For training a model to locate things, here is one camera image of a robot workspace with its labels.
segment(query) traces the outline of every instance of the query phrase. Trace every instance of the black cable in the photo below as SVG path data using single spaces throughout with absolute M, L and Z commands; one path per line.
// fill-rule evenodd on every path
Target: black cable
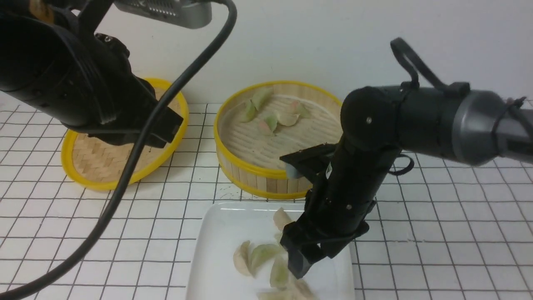
M 131 155 L 129 156 L 124 171 L 120 176 L 120 179 L 117 184 L 117 188 L 109 201 L 109 204 L 106 206 L 102 216 L 98 220 L 94 229 L 88 235 L 87 239 L 70 255 L 64 262 L 58 265 L 56 268 L 48 272 L 47 274 L 39 277 L 38 279 L 0 294 L 0 300 L 19 300 L 31 296 L 32 294 L 37 293 L 43 288 L 55 282 L 57 279 L 61 278 L 68 271 L 70 271 L 83 257 L 91 250 L 91 248 L 96 244 L 102 233 L 106 230 L 106 227 L 109 225 L 109 222 L 113 218 L 115 211 L 120 204 L 122 196 L 126 192 L 126 188 L 130 183 L 131 176 L 141 156 L 141 152 L 146 144 L 146 141 L 150 135 L 150 132 L 154 128 L 154 125 L 159 118 L 161 112 L 165 109 L 168 104 L 174 99 L 178 92 L 183 89 L 183 87 L 191 80 L 191 78 L 210 60 L 210 58 L 220 49 L 222 44 L 226 41 L 230 35 L 235 22 L 237 20 L 237 8 L 232 0 L 212 0 L 210 2 L 216 2 L 223 4 L 228 8 L 228 19 L 222 30 L 215 37 L 215 39 L 209 44 L 209 46 L 194 60 L 194 62 L 174 81 L 170 88 L 163 94 L 161 100 L 154 108 L 150 116 L 148 117 L 146 124 L 142 128 L 139 137 L 135 144 L 133 145 Z

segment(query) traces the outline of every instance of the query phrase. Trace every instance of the white tile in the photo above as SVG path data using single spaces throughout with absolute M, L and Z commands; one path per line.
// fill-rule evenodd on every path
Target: white tile
M 197 152 L 200 139 L 184 139 L 178 145 L 176 151 L 178 152 Z
M 0 259 L 23 259 L 31 239 L 7 238 L 0 244 Z
M 404 202 L 378 202 L 382 220 L 408 220 Z
M 522 168 L 500 168 L 503 179 L 507 183 L 531 183 L 531 179 Z
M 138 287 L 133 300 L 165 300 L 166 291 L 163 287 Z
M 190 262 L 195 255 L 196 240 L 180 240 L 177 244 L 176 261 Z
M 215 198 L 218 200 L 239 200 L 241 192 L 242 190 L 234 184 L 219 183 L 216 185 Z
M 46 215 L 48 217 L 72 217 L 78 202 L 78 199 L 54 199 Z
M 37 145 L 35 145 L 36 151 L 56 151 L 62 138 L 41 138 Z
M 0 129 L 0 137 L 18 137 L 24 127 L 22 124 L 4 124 Z
M 465 293 L 466 300 L 499 300 L 498 294 L 495 291 L 471 291 L 467 290 Z
M 463 209 L 466 213 L 466 218 L 470 221 L 493 221 L 494 215 L 490 210 L 490 206 L 485 202 L 463 202 Z
M 9 189 L 5 193 L 4 197 L 27 199 L 33 191 L 34 186 L 35 183 L 33 182 L 13 182 L 9 186 Z
M 212 201 L 189 200 L 185 218 L 203 218 L 207 210 L 213 205 Z
M 167 182 L 190 182 L 192 179 L 192 167 L 170 167 Z
M 17 219 L 8 236 L 13 238 L 35 236 L 42 221 L 42 218 Z
M 485 201 L 485 194 L 479 184 L 455 184 L 461 201 Z
M 58 194 L 55 197 L 77 199 L 82 196 L 83 191 L 84 187 L 80 186 L 80 184 L 74 182 L 65 182 L 61 184 Z
M 196 158 L 196 166 L 197 167 L 218 167 L 219 166 L 219 160 L 216 157 L 216 153 L 198 153 L 198 157 Z
M 424 266 L 430 289 L 459 289 L 453 266 Z
M 466 220 L 463 208 L 459 202 L 436 202 L 434 205 L 440 221 Z
M 513 194 L 506 184 L 483 184 L 488 201 L 514 201 Z
M 533 243 L 510 243 L 509 247 L 519 265 L 533 265 Z
M 28 283 L 41 277 L 46 273 L 50 261 L 47 260 L 25 260 L 20 265 L 19 271 L 13 279 L 13 283 Z
M 24 165 L 47 165 L 52 158 L 53 152 L 32 152 Z
M 185 138 L 199 138 L 201 136 L 202 126 L 190 125 L 187 126 L 187 131 L 185 132 Z
M 135 200 L 129 218 L 155 218 L 158 206 L 157 200 Z
M 51 265 L 51 269 L 57 267 L 59 264 L 61 264 L 62 260 L 54 260 Z M 58 285 L 71 285 L 74 283 L 74 279 L 76 278 L 76 274 L 78 273 L 80 263 L 77 263 L 70 271 L 67 272 L 67 274 L 63 275 L 60 279 L 57 279 L 55 284 Z
M 47 286 L 37 294 L 36 300 L 67 300 L 69 286 Z
M 430 201 L 430 194 L 427 190 L 425 184 L 409 184 L 402 185 L 401 191 L 405 201 Z
M 189 195 L 190 183 L 166 183 L 162 199 L 183 200 Z
M 150 240 L 144 260 L 171 262 L 177 249 L 177 240 Z
M 504 238 L 496 222 L 470 222 L 477 242 L 503 242 Z
M 103 285 L 110 267 L 111 262 L 82 262 L 75 284 Z
M 524 217 L 516 202 L 493 202 L 490 204 L 498 221 L 523 221 Z
M 12 181 L 17 177 L 20 169 L 20 166 L 0 165 L 0 181 Z
M 20 169 L 16 181 L 38 181 L 45 167 L 25 165 Z
M 215 184 L 212 183 L 192 183 L 189 199 L 206 200 L 215 198 Z
M 365 288 L 394 288 L 391 267 L 388 265 L 361 265 L 361 278 Z
M 414 168 L 405 175 L 399 176 L 398 181 L 404 183 L 424 183 L 424 177 L 419 168 Z
M 52 117 L 48 116 L 45 113 L 35 113 L 30 119 L 28 124 L 48 124 L 52 120 Z
M 427 290 L 399 290 L 398 300 L 430 300 L 430 292 Z
M 195 162 L 196 153 L 175 152 L 172 156 L 171 167 L 194 167 Z
M 483 259 L 475 243 L 450 243 L 451 258 L 456 265 L 482 265 Z
M 93 230 L 98 219 L 72 219 L 67 229 L 66 238 L 86 238 Z
M 98 218 L 105 202 L 102 199 L 82 199 L 79 201 L 74 217 Z
M 388 242 L 391 264 L 419 264 L 418 249 L 415 242 Z
M 0 282 L 11 282 L 19 266 L 20 260 L 0 260 Z
M 147 239 L 150 237 L 154 220 L 149 219 L 129 219 L 126 222 L 122 238 L 124 239 Z
M 467 222 L 441 222 L 441 226 L 448 242 L 474 241 Z
M 135 199 L 161 199 L 163 183 L 139 183 Z
M 531 184 L 509 184 L 514 197 L 518 201 L 530 201 L 533 195 L 533 185 Z
M 191 263 L 175 263 L 172 269 L 172 286 L 186 286 L 191 273 Z
M 37 237 L 39 238 L 62 238 L 67 230 L 69 219 L 44 218 Z
M 459 290 L 432 290 L 431 297 L 433 300 L 463 300 L 463 293 Z
M 69 299 L 75 300 L 94 300 L 99 299 L 102 295 L 103 287 L 91 286 L 74 286 L 70 293 Z
M 402 191 L 400 189 L 399 184 L 382 184 L 377 190 L 376 198 L 379 203 L 384 202 L 384 201 L 403 201 L 402 192 L 405 195 L 405 191 Z M 406 198 L 406 201 L 412 201 L 412 199 L 407 200 L 408 199 L 407 196 L 405 196 L 405 198 Z
M 30 198 L 52 199 L 58 193 L 60 183 L 39 182 L 35 185 Z
M 515 263 L 505 243 L 479 243 L 478 245 L 487 265 L 513 265 Z
M 157 212 L 157 218 L 182 218 L 186 201 L 162 200 Z
M 417 241 L 444 241 L 438 222 L 411 222 Z
M 182 220 L 156 219 L 152 239 L 177 239 L 180 236 Z
M 398 289 L 427 289 L 421 266 L 393 265 L 392 272 Z
M 217 167 L 212 168 L 196 168 L 194 171 L 194 176 L 192 178 L 193 182 L 201 183 L 214 183 L 218 176 L 219 169 Z
M 457 193 L 453 184 L 428 184 L 433 202 L 457 201 Z
M 67 128 L 63 125 L 48 125 L 43 133 L 43 137 L 62 138 L 67 132 Z
M 126 220 L 117 220 L 112 219 L 111 222 L 109 222 L 109 225 L 107 225 L 106 231 L 102 234 L 102 238 L 105 239 L 118 239 L 120 238 L 120 235 L 122 234 L 122 229 L 124 228 L 124 224 L 126 223 Z
M 505 183 L 498 169 L 474 168 L 479 183 Z
M 507 242 L 533 242 L 531 230 L 525 222 L 499 222 Z
M 28 125 L 26 126 L 26 128 L 24 128 L 20 136 L 21 137 L 40 137 L 43 134 L 45 129 L 46 129 L 46 126 L 42 126 L 42 125 Z
M 168 286 L 168 278 L 172 271 L 172 263 L 151 263 L 142 264 L 139 285 L 141 286 Z
M 105 287 L 100 300 L 133 299 L 135 287 Z
M 474 170 L 471 168 L 449 168 L 454 183 L 478 183 Z
M 0 217 L 16 217 L 24 207 L 24 199 L 1 199 Z
M 94 247 L 87 253 L 87 260 L 111 261 L 117 249 L 118 240 L 98 240 Z
M 388 264 L 389 254 L 384 242 L 358 241 L 357 256 L 361 264 Z
M 420 258 L 424 264 L 449 265 L 450 254 L 445 243 L 418 243 Z
M 358 237 L 358 241 L 383 241 L 383 228 L 381 227 L 381 222 L 379 221 L 368 221 L 370 229 L 367 233 Z
M 27 259 L 52 259 L 59 248 L 60 239 L 39 239 L 36 238 L 31 243 L 31 247 L 26 254 Z
M 168 167 L 159 167 L 154 172 L 150 173 L 150 175 L 141 179 L 141 182 L 165 182 L 168 174 L 168 169 Z
M 134 286 L 139 277 L 141 262 L 113 262 L 108 285 Z
M 383 221 L 387 241 L 413 241 L 413 231 L 407 221 Z
M 204 130 L 201 133 L 202 139 L 214 139 L 215 138 L 215 131 L 213 129 L 213 126 L 204 126 Z
M 187 219 L 183 220 L 180 239 L 196 239 L 200 232 L 201 220 Z
M 144 257 L 148 240 L 121 240 L 115 260 L 139 260 Z
M 527 289 L 516 266 L 488 266 L 490 276 L 497 290 Z

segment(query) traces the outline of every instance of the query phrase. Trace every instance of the white wall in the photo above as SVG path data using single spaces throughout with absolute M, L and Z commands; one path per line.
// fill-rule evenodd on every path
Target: white wall
M 254 83 L 299 80 L 343 99 L 408 75 L 389 42 L 403 37 L 445 82 L 502 97 L 533 97 L 532 0 L 234 0 L 237 25 L 184 89 L 189 102 L 223 102 Z M 118 37 L 140 76 L 174 80 L 220 30 L 226 9 L 189 30 L 115 7 L 99 32 Z

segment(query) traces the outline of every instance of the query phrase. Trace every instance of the bamboo steamer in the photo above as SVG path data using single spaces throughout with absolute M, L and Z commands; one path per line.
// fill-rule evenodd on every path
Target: bamboo steamer
M 256 117 L 239 120 L 245 101 L 258 90 L 271 86 L 274 95 Z M 311 118 L 299 118 L 291 127 L 278 124 L 275 135 L 259 133 L 257 123 L 275 111 L 284 111 L 299 100 Z M 291 200 L 305 196 L 311 183 L 289 179 L 280 156 L 323 143 L 335 144 L 342 135 L 341 102 L 329 92 L 295 81 L 266 82 L 250 86 L 231 96 L 220 108 L 214 124 L 216 153 L 224 174 L 244 191 L 268 199 Z

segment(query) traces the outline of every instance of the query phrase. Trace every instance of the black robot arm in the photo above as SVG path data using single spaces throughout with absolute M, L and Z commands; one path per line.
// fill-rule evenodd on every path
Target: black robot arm
M 410 82 L 351 92 L 341 108 L 337 145 L 280 158 L 313 183 L 304 213 L 281 238 L 297 278 L 368 231 L 365 217 L 385 176 L 413 167 L 411 161 L 408 169 L 391 172 L 404 149 L 468 165 L 496 156 L 533 162 L 533 111 L 519 110 L 524 99 L 505 102 L 468 83 L 445 85 L 402 39 L 391 48 Z M 419 87 L 418 72 L 434 87 Z

